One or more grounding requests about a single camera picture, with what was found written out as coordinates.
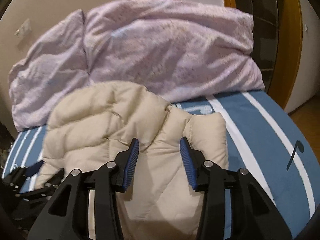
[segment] wooden floor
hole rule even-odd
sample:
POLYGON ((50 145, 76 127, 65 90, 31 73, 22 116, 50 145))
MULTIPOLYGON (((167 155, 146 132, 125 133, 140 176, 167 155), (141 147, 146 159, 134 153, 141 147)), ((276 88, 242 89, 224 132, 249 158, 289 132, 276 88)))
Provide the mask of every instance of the wooden floor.
POLYGON ((290 117, 309 142, 320 163, 320 96, 313 97, 290 117))

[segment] bed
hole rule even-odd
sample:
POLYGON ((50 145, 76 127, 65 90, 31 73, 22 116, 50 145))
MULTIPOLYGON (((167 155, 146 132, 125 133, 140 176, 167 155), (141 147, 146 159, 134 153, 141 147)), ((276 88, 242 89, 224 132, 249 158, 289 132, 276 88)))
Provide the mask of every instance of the bed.
MULTIPOLYGON (((229 169, 247 167, 296 237, 308 223, 320 202, 320 167, 308 142, 288 115, 263 91, 220 93, 176 103, 191 114, 220 112, 226 120, 229 169), (299 140, 304 152, 297 152, 286 170, 293 147, 299 140)), ((41 160, 46 126, 25 129, 18 135, 8 157, 4 176, 16 166, 30 166, 41 160)), ((34 189, 36 175, 22 191, 34 189)), ((225 238, 230 236, 230 196, 226 194, 225 238)))

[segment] striped bed sheet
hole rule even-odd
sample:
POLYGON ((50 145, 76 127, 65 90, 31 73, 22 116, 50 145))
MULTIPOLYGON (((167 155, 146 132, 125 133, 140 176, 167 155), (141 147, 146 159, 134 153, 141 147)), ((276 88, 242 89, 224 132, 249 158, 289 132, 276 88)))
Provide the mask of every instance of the striped bed sheet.
MULTIPOLYGON (((178 108, 191 114, 220 112, 226 121, 229 169, 246 167, 275 203, 292 236, 310 220, 320 202, 320 166, 310 145, 290 117, 263 91, 220 93, 186 102, 178 108), (295 142, 305 150, 297 152, 286 170, 295 142)), ((8 157, 3 175, 17 166, 41 160, 46 126, 19 134, 8 157)), ((34 189, 36 175, 22 191, 34 189)), ((230 195, 226 194, 225 238, 230 236, 230 195)))

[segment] pink blanket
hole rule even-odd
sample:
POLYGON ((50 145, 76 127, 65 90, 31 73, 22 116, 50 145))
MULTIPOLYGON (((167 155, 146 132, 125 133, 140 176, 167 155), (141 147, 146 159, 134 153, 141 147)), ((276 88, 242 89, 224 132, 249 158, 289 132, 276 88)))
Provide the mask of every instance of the pink blanket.
POLYGON ((171 102, 264 89, 249 56, 252 15, 181 0, 119 0, 71 13, 9 73, 17 130, 47 122, 75 89, 109 80, 145 85, 171 102))

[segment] black musical note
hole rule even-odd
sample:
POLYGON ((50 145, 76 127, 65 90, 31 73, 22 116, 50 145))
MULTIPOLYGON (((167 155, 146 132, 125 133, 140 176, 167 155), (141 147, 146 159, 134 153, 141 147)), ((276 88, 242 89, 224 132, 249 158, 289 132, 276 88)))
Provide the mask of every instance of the black musical note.
POLYGON ((297 148, 299 149, 299 151, 300 151, 301 153, 304 152, 304 147, 303 147, 303 144, 302 144, 301 141, 296 141, 296 144, 295 144, 294 149, 293 149, 293 153, 292 153, 291 158, 290 158, 290 160, 289 160, 289 163, 288 163, 288 165, 287 165, 287 171, 289 170, 289 167, 290 167, 290 165, 291 165, 291 163, 292 163, 292 161, 293 161, 293 157, 294 157, 294 155, 296 154, 297 148))

